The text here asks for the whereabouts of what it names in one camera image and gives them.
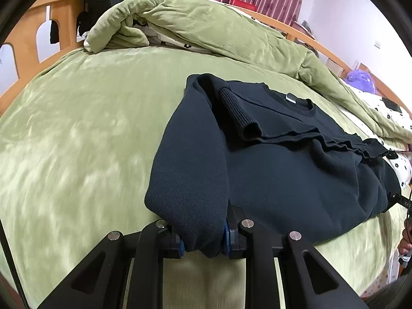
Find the purple plush toy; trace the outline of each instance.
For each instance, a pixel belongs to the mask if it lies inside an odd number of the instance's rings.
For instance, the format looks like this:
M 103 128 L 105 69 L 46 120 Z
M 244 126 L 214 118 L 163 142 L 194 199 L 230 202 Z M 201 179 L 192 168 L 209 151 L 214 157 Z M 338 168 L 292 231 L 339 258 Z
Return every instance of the purple plush toy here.
M 370 74 L 363 70 L 353 70 L 348 73 L 345 78 L 345 82 L 352 87 L 362 90 L 362 92 L 368 92 L 376 94 L 375 84 Z

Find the silver bolt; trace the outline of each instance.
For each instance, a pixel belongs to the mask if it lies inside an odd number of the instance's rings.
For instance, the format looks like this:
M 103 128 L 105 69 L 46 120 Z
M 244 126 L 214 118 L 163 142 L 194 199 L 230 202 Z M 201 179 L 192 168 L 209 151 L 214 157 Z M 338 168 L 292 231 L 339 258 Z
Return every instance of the silver bolt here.
M 116 241 L 120 238 L 120 232 L 112 231 L 107 235 L 107 238 L 111 241 Z
M 246 219 L 246 220 L 243 220 L 243 221 L 242 221 L 242 225 L 243 225 L 245 228 L 251 228 L 252 226 L 255 225 L 255 223 L 254 223 L 252 220 Z
M 156 222 L 156 226 L 158 228 L 161 228 L 161 229 L 166 228 L 167 227 L 167 222 L 165 220 L 158 220 Z
M 300 232 L 292 231 L 289 233 L 289 237 L 290 239 L 293 239 L 294 241 L 298 241 L 299 239 L 302 238 L 302 235 L 300 234 Z

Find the red object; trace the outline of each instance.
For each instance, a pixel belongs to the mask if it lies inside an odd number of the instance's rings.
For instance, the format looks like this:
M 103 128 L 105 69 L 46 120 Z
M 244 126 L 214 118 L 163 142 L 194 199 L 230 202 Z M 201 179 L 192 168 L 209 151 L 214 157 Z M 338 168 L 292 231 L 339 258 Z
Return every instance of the red object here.
M 242 7 L 242 8 L 245 8 L 245 9 L 252 10 L 252 11 L 258 10 L 258 8 L 257 8 L 258 6 L 255 6 L 254 4 L 250 4 L 250 3 L 247 3 L 247 2 L 243 2 L 242 0 L 230 0 L 230 4 L 232 6 Z

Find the dark sweatshirt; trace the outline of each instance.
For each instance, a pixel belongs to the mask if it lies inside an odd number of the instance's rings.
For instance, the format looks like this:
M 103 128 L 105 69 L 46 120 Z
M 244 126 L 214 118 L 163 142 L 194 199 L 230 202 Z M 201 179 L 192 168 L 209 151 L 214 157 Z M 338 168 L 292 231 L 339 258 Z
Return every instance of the dark sweatshirt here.
M 264 83 L 191 75 L 154 158 L 146 206 L 186 251 L 220 250 L 228 201 L 270 231 L 312 243 L 383 212 L 399 193 L 387 150 L 349 135 L 310 100 Z

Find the black pole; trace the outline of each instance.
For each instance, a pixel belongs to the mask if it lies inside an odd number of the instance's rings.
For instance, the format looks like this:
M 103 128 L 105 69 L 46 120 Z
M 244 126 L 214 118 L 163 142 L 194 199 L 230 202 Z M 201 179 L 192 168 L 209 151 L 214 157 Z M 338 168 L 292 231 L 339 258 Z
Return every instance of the black pole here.
M 6 233 L 4 232 L 3 224 L 1 223 L 0 219 L 0 243 L 1 247 L 3 248 L 4 255 L 7 260 L 7 264 L 9 265 L 10 272 L 13 277 L 14 284 L 16 285 L 17 292 L 19 293 L 21 300 L 23 301 L 23 305 L 25 309 L 30 309 L 27 299 L 24 295 L 23 287 L 21 286 L 21 282 L 19 279 L 19 275 L 16 270 L 16 265 L 14 264 L 12 252 L 10 251 L 9 243 L 6 238 Z

